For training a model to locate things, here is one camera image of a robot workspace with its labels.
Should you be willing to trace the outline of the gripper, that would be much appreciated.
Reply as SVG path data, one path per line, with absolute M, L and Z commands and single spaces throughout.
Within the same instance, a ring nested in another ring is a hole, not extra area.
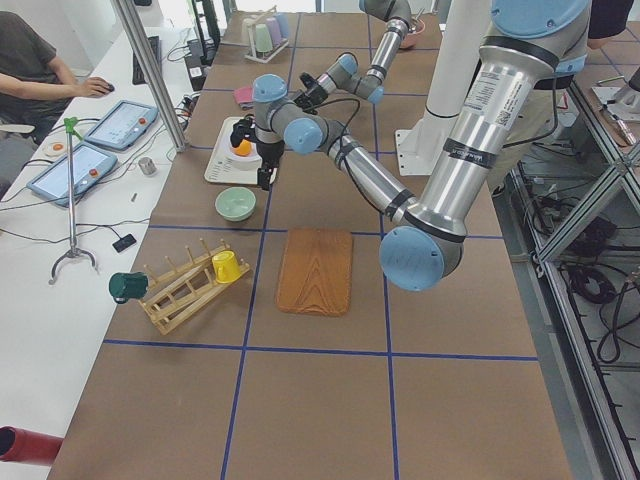
M 261 167 L 257 171 L 257 183 L 262 190 L 269 190 L 277 179 L 279 170 L 277 167 L 284 154 L 285 143 L 283 141 L 274 143 L 258 141 L 256 149 L 262 159 Z
M 299 90 L 294 95 L 294 103 L 300 108 L 315 108 L 320 106 L 329 93 L 319 84 L 313 84 L 305 90 Z

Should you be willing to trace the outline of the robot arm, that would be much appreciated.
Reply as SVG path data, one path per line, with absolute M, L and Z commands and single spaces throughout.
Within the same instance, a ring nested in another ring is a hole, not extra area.
M 414 195 L 338 121 L 291 99 L 273 74 L 253 84 L 255 134 L 267 186 L 285 148 L 322 151 L 394 223 L 379 258 L 396 286 L 421 291 L 453 272 L 466 216 L 507 143 L 527 96 L 584 64 L 587 1 L 455 1 L 431 85 L 454 102 L 453 124 L 421 195 Z
M 303 72 L 300 80 L 305 89 L 296 91 L 292 101 L 304 111 L 313 113 L 336 90 L 353 94 L 372 104 L 382 99 L 384 80 L 412 26 L 411 7 L 405 0 L 361 0 L 359 9 L 386 25 L 369 68 L 360 75 L 355 55 L 345 52 L 316 78 Z

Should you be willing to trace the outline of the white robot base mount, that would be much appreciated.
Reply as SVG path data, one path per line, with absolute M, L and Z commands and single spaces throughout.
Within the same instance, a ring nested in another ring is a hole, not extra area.
M 490 25 L 489 0 L 455 0 L 448 11 L 423 117 L 396 132 L 402 176 L 432 173 L 461 112 L 479 61 L 480 41 Z

